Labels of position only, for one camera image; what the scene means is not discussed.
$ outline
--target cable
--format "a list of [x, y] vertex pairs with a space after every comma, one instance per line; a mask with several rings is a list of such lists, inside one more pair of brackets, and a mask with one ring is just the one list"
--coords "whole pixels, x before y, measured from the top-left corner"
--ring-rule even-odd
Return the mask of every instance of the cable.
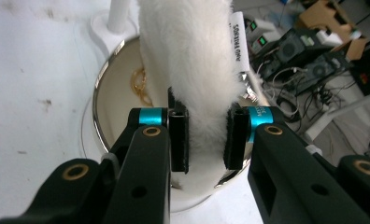
[[299, 119], [299, 126], [298, 128], [295, 130], [296, 133], [299, 132], [299, 130], [301, 130], [301, 127], [302, 127], [302, 119]]
[[[309, 96], [307, 96], [307, 98], [306, 98], [306, 101], [305, 101], [305, 114], [302, 116], [302, 119], [306, 116], [306, 114], [307, 114], [307, 110], [310, 108], [310, 105], [311, 105], [311, 103], [313, 102], [313, 94], [315, 94], [315, 92], [311, 92], [310, 93], [310, 95]], [[311, 100], [310, 100], [310, 103], [308, 104], [308, 106], [306, 107], [306, 104], [307, 104], [307, 101], [308, 101], [308, 99], [311, 97]]]
[[[298, 80], [298, 83], [296, 84], [296, 89], [298, 89], [298, 85], [299, 83], [301, 82], [301, 80], [303, 79], [303, 77], [301, 77], [299, 80]], [[288, 99], [285, 99], [283, 97], [280, 97], [281, 96], [281, 93], [283, 92], [284, 90], [284, 86], [281, 88], [280, 90], [280, 93], [278, 94], [278, 97], [277, 97], [277, 100], [276, 100], [276, 103], [277, 103], [277, 106], [278, 108], [285, 114], [287, 115], [290, 115], [290, 117], [286, 117], [288, 119], [288, 122], [296, 122], [298, 120], [301, 119], [301, 114], [299, 113], [299, 102], [298, 102], [298, 96], [295, 95], [295, 102], [296, 102], [296, 105], [293, 104], [290, 100]], [[287, 103], [288, 105], [290, 105], [290, 107], [292, 108], [292, 112], [288, 112], [288, 111], [285, 111], [281, 108], [281, 103]]]
[[357, 82], [356, 81], [352, 81], [350, 82], [349, 84], [346, 84], [346, 85], [343, 85], [343, 87], [335, 87], [335, 88], [331, 88], [331, 89], [327, 89], [328, 91], [333, 91], [333, 90], [347, 90], [348, 88], [354, 86]]
[[[306, 72], [306, 71], [307, 71], [306, 69], [303, 69], [303, 68], [300, 68], [300, 67], [289, 67], [289, 68], [284, 68], [283, 70], [279, 71], [279, 72], [278, 72], [278, 73], [273, 77], [273, 80], [272, 80], [272, 86], [273, 86], [273, 87], [281, 87], [281, 86], [276, 86], [276, 85], [275, 85], [275, 80], [276, 80], [276, 78], [277, 78], [280, 74], [282, 74], [282, 73], [284, 73], [284, 72], [287, 72], [287, 71], [290, 71], [290, 70], [292, 70], [294, 73], [296, 73], [298, 70], [299, 70], [299, 71], [301, 71], [301, 72]], [[286, 84], [288, 84], [288, 83], [291, 83], [291, 81], [292, 81], [292, 80], [287, 81], [287, 82], [285, 82], [285, 83], [282, 83], [281, 85], [286, 85]]]
[[352, 87], [354, 84], [356, 84], [356, 82], [354, 81], [351, 85], [349, 85], [349, 86], [347, 86], [347, 87], [345, 87], [345, 86], [343, 86], [337, 93], [336, 93], [336, 95], [334, 96], [334, 98], [337, 96], [337, 95], [339, 95], [339, 93], [342, 91], [342, 90], [346, 90], [346, 89], [348, 89], [348, 88], [350, 88], [350, 87]]
[[267, 58], [267, 56], [269, 56], [270, 54], [274, 53], [275, 51], [278, 51], [280, 49], [280, 46], [278, 47], [275, 47], [273, 49], [271, 49], [270, 51], [268, 51], [267, 53], [264, 54], [264, 58]]
[[313, 120], [319, 113], [321, 113], [323, 109], [324, 105], [322, 105], [321, 109], [315, 115], [313, 115], [313, 117], [311, 117], [310, 121]]
[[[265, 94], [267, 94], [268, 96], [270, 96], [270, 99], [268, 99], [269, 100], [269, 102], [270, 102], [270, 104], [271, 105], [274, 105], [274, 106], [277, 106], [278, 107], [278, 109], [280, 109], [281, 110], [281, 112], [283, 112], [286, 116], [293, 116], [293, 115], [295, 115], [297, 112], [298, 112], [298, 107], [299, 107], [299, 102], [296, 100], [296, 103], [295, 103], [295, 107], [296, 107], [296, 110], [295, 111], [287, 111], [287, 110], [285, 110], [285, 109], [283, 109], [283, 108], [281, 108], [279, 105], [278, 105], [278, 102], [277, 102], [277, 99], [275, 98], [275, 95], [276, 95], [276, 91], [277, 91], [278, 89], [273, 89], [273, 88], [270, 88], [269, 90], [264, 90], [263, 92], [265, 93]], [[287, 91], [285, 91], [285, 90], [280, 90], [281, 91], [281, 94], [284, 94], [284, 95], [287, 95], [287, 96], [292, 96], [292, 97], [295, 97], [293, 94], [291, 94], [290, 92], [287, 92]]]
[[287, 6], [287, 4], [284, 4], [283, 9], [281, 10], [280, 20], [278, 21], [278, 27], [281, 27], [281, 20], [283, 19], [285, 6]]
[[259, 72], [260, 72], [260, 70], [261, 70], [261, 68], [262, 68], [262, 66], [264, 65], [264, 62], [263, 63], [261, 63], [259, 66], [258, 66], [258, 69], [257, 69], [257, 76], [259, 76], [260, 77], [260, 74], [259, 74]]

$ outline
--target white towel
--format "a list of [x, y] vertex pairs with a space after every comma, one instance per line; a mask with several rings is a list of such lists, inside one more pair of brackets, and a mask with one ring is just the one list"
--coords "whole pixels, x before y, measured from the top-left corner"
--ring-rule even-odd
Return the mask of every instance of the white towel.
[[173, 87], [190, 114], [190, 170], [173, 173], [172, 180], [190, 197], [207, 196], [226, 171], [227, 111], [244, 92], [231, 45], [232, 0], [138, 3], [148, 85]]

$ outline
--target label tag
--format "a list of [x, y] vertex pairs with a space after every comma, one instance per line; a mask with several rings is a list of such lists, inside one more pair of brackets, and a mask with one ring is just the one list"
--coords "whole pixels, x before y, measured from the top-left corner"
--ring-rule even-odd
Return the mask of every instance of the label tag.
[[235, 12], [229, 17], [232, 46], [235, 51], [235, 73], [249, 71], [249, 52], [247, 50], [246, 29], [244, 27], [243, 12]]

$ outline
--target black cable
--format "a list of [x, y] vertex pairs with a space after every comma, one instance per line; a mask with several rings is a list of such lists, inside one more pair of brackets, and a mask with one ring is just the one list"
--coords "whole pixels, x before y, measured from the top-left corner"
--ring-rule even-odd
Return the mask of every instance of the black cable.
[[360, 19], [359, 21], [356, 22], [356, 25], [362, 23], [363, 21], [365, 21], [366, 19], [368, 19], [368, 17], [370, 17], [370, 13], [368, 13], [368, 15], [364, 16], [362, 19]]
[[333, 91], [333, 90], [347, 90], [348, 88], [354, 86], [357, 82], [356, 81], [353, 81], [351, 82], [350, 84], [346, 84], [344, 85], [343, 87], [335, 87], [335, 88], [331, 88], [331, 89], [327, 89], [328, 91]]
[[[305, 114], [302, 116], [302, 119], [306, 116], [306, 114], [307, 114], [307, 110], [310, 108], [310, 105], [311, 105], [311, 103], [313, 102], [313, 94], [315, 94], [315, 92], [311, 92], [310, 93], [310, 95], [309, 96], [307, 96], [307, 98], [306, 98], [306, 101], [305, 101]], [[308, 101], [308, 99], [311, 97], [311, 100], [310, 100], [310, 103], [308, 104], [308, 106], [306, 106], [306, 104], [307, 104], [307, 101]]]
[[313, 117], [311, 117], [310, 121], [313, 120], [319, 113], [321, 113], [322, 109], [324, 109], [324, 105], [322, 105], [321, 109], [315, 115], [313, 115]]
[[299, 126], [298, 128], [295, 130], [296, 133], [299, 132], [299, 130], [301, 130], [301, 127], [302, 127], [302, 119], [299, 119]]
[[342, 90], [346, 90], [348, 88], [350, 88], [351, 86], [353, 86], [354, 84], [356, 84], [356, 82], [354, 82], [353, 84], [351, 84], [350, 86], [348, 87], [342, 87], [335, 95], [334, 95], [334, 98], [337, 97], [337, 95], [339, 95], [339, 93], [342, 91]]

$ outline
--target floor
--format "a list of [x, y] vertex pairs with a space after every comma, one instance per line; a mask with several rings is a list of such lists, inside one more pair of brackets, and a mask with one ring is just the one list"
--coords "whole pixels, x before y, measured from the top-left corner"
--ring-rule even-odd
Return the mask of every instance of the floor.
[[[88, 23], [109, 2], [0, 0], [0, 217], [21, 214], [55, 167], [85, 157], [82, 116], [107, 57], [91, 40]], [[286, 6], [281, 16], [278, 0], [235, 0], [234, 8], [282, 29], [300, 10]], [[332, 85], [349, 81], [341, 77]], [[351, 103], [360, 94], [355, 87], [340, 96]], [[370, 124], [357, 119], [362, 113], [338, 118], [315, 140], [327, 160], [337, 163], [344, 153], [365, 150]], [[262, 223], [245, 173], [206, 203], [171, 218], [172, 223]]]

